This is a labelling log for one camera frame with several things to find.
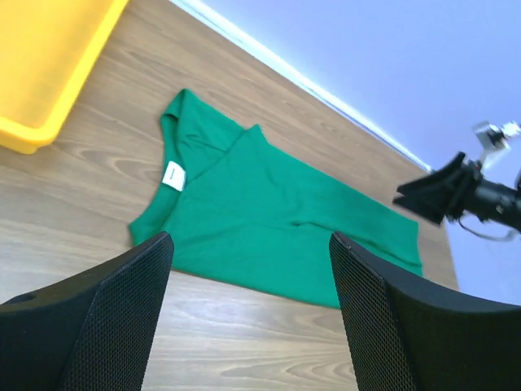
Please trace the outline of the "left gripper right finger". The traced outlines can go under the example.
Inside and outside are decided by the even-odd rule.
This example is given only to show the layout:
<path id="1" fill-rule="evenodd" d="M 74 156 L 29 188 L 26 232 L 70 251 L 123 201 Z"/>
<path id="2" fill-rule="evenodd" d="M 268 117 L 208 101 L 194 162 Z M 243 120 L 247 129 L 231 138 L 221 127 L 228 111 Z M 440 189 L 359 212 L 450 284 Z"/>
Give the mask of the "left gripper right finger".
<path id="1" fill-rule="evenodd" d="M 329 243 L 360 390 L 518 390 L 520 308 L 457 292 L 339 232 Z"/>

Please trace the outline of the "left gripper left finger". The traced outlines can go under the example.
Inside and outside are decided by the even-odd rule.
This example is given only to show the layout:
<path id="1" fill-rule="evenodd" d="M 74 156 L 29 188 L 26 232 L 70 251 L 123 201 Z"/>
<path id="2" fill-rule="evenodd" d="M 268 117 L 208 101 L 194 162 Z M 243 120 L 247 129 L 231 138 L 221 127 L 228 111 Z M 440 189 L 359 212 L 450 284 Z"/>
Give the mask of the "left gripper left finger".
<path id="1" fill-rule="evenodd" d="M 3 390 L 139 390 L 173 259 L 166 232 L 1 305 Z"/>

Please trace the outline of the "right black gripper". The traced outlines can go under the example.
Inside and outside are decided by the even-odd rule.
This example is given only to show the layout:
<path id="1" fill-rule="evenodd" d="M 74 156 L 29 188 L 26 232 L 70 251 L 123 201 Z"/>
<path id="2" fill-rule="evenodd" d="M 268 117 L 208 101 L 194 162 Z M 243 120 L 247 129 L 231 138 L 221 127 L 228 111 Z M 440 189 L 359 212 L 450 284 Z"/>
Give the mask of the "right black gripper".
<path id="1" fill-rule="evenodd" d="M 396 191 L 401 195 L 395 197 L 392 203 L 436 225 L 441 224 L 444 217 L 458 220 L 466 210 L 467 199 L 484 177 L 483 164 L 479 160 L 463 163 L 465 157 L 464 152 L 458 152 L 443 168 L 398 186 Z M 450 196 L 444 192 L 417 192 L 451 183 L 454 191 L 450 201 Z"/>

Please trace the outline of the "green t shirt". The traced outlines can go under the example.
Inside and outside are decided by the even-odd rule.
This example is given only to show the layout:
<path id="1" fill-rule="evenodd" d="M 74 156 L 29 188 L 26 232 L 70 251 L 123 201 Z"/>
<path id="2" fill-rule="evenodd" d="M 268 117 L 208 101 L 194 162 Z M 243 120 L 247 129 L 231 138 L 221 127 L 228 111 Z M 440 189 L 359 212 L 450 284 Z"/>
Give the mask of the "green t shirt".
<path id="1" fill-rule="evenodd" d="M 134 244 L 169 233 L 176 270 L 337 308 L 329 240 L 338 231 L 422 273 L 415 221 L 279 150 L 259 126 L 184 89 L 160 128 L 162 179 L 129 232 Z"/>

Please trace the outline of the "yellow plastic tray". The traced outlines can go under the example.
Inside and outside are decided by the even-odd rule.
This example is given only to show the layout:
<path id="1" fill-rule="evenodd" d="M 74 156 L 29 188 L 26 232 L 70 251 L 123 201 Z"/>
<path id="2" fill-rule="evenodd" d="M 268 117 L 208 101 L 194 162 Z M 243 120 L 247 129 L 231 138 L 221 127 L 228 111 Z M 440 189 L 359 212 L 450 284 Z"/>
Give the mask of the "yellow plastic tray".
<path id="1" fill-rule="evenodd" d="M 125 1 L 1 3 L 1 144 L 51 144 L 115 28 Z"/>

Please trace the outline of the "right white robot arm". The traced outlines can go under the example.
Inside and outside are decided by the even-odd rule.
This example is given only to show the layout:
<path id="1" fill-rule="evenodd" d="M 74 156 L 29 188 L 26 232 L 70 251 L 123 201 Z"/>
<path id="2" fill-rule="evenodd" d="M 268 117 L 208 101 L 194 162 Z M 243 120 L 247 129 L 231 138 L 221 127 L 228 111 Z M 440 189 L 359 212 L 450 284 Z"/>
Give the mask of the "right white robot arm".
<path id="1" fill-rule="evenodd" d="M 447 165 L 397 187 L 392 203 L 436 225 L 464 213 L 520 230 L 520 188 L 490 182 L 481 165 L 459 152 Z"/>

